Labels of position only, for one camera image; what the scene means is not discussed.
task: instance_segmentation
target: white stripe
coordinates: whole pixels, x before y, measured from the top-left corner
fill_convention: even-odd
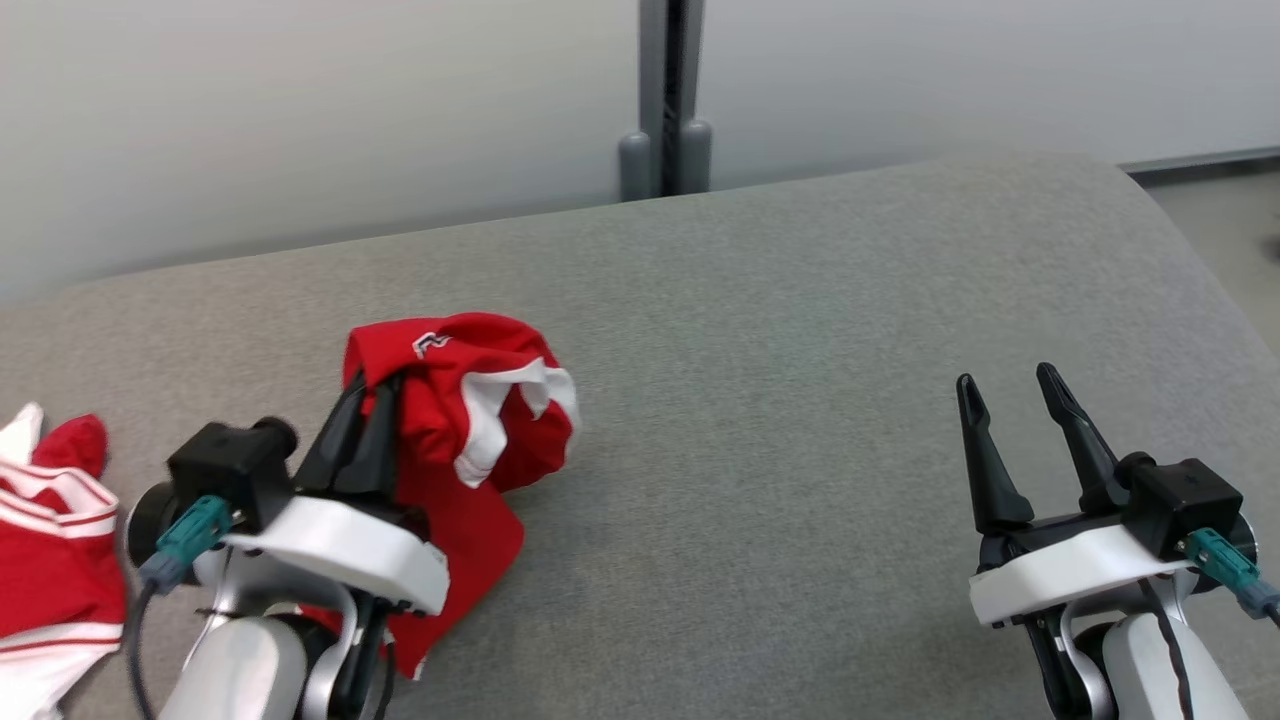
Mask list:
[[[124,625],[111,623],[63,623],[46,625],[0,639],[0,650],[56,641],[118,641]]]
[[[115,515],[102,518],[93,523],[81,523],[78,525],[60,525],[64,538],[96,538],[109,536],[115,532]]]
[[[9,475],[0,471],[0,478],[8,480]],[[38,515],[41,518],[47,519],[49,521],[52,521],[55,518],[58,518],[58,512],[55,512],[52,507],[45,507],[38,502],[32,502],[20,495],[14,495],[9,492],[5,488],[0,488],[0,497],[4,498],[3,501],[0,501],[0,505],[4,505],[5,507],[13,507],[14,510],[29,512],[31,515]]]
[[[0,459],[0,478],[8,480],[13,486],[13,489],[24,498],[36,497],[36,495],[45,489],[52,489],[63,498],[67,507],[70,509],[72,515],[100,512],[115,507],[118,502],[111,491],[102,487],[101,483],[79,468],[58,468],[41,471],[29,465],[15,465]]]
[[[45,533],[50,536],[61,536],[61,527],[52,520],[45,520],[41,518],[33,518],[20,510],[14,510],[4,502],[0,502],[0,523],[6,525],[14,525],[18,528],[26,528],[28,530],[36,530],[37,533]]]
[[[507,429],[498,414],[516,384],[520,386],[525,404],[532,410],[534,420],[541,418],[553,401],[561,406],[570,421],[570,438],[566,441],[566,452],[568,451],[580,419],[577,392],[567,370],[548,368],[547,361],[539,356],[513,370],[467,373],[462,375],[461,388],[462,405],[467,410],[467,441],[462,446],[462,454],[453,461],[458,479],[467,487],[480,487],[507,448]]]
[[[119,642],[115,643],[93,642],[83,644],[76,644],[76,643],[42,644],[36,647],[24,647],[22,650],[0,650],[0,666],[3,666],[3,664],[6,662],[15,662],[28,657],[49,657],[51,653],[56,653],[56,657],[60,659],[77,657],[77,656],[91,659],[92,662],[84,664],[84,670],[87,670],[88,667],[92,667],[93,662],[96,662],[99,657],[102,657],[104,655],[110,655],[118,650],[120,650]],[[83,675],[83,671],[81,671],[81,674],[77,675],[77,679],[79,679],[81,675]],[[0,670],[0,676],[3,676],[3,670]]]

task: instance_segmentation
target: teal cable connector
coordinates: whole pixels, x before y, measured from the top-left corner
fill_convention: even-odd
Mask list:
[[[1201,528],[1184,542],[1187,557],[1231,591],[1249,618],[1266,618],[1270,607],[1280,605],[1280,591],[1265,582],[1258,566],[1215,530]]]
[[[169,594],[200,553],[214,547],[230,529],[230,505],[220,497],[202,496],[160,536],[155,553],[138,568],[138,578],[143,584],[154,583],[156,593]]]

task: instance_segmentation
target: gray sofa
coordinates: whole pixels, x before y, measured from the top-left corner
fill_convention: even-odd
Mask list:
[[[1120,172],[996,155],[362,240],[82,284],[0,309],[0,413],[95,411],[128,506],[210,419],[335,398],[346,333],[488,310],[540,328],[586,429],[509,497],[524,553],[390,716],[1048,717],[1020,629],[979,626],[954,382],[972,372],[1042,516],[1078,487],[1051,360],[1117,452],[1243,489],[1280,577],[1280,368]],[[157,698],[206,597],[147,619]],[[1280,635],[1190,618],[1268,717]],[[119,657],[68,702],[132,716]]]

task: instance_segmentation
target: black cable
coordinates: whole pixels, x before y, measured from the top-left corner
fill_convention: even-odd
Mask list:
[[[383,679],[383,697],[378,698],[378,712],[374,720],[383,720],[387,706],[392,703],[392,691],[396,688],[396,643],[387,643],[387,676]]]
[[[1192,707],[1192,684],[1187,678],[1187,664],[1183,662],[1183,648],[1178,644],[1178,635],[1174,634],[1174,624],[1169,621],[1169,614],[1165,612],[1165,603],[1160,601],[1160,596],[1151,587],[1151,582],[1143,578],[1138,580],[1138,587],[1142,588],[1143,597],[1155,609],[1160,634],[1165,638],[1165,643],[1169,644],[1169,662],[1174,666],[1174,675],[1178,678],[1178,703],[1183,707],[1183,719],[1196,720],[1196,711]]]
[[[142,592],[138,593],[137,602],[129,612],[129,621],[124,625],[124,652],[129,662],[129,682],[133,684],[133,700],[138,703],[138,715],[142,720],[155,720],[156,714],[151,710],[151,701],[147,700],[147,688],[142,682],[142,616],[147,611],[147,605],[156,593],[155,580],[142,583]]]

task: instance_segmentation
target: floor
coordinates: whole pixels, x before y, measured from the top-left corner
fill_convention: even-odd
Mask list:
[[[1135,178],[1280,355],[1280,160]]]

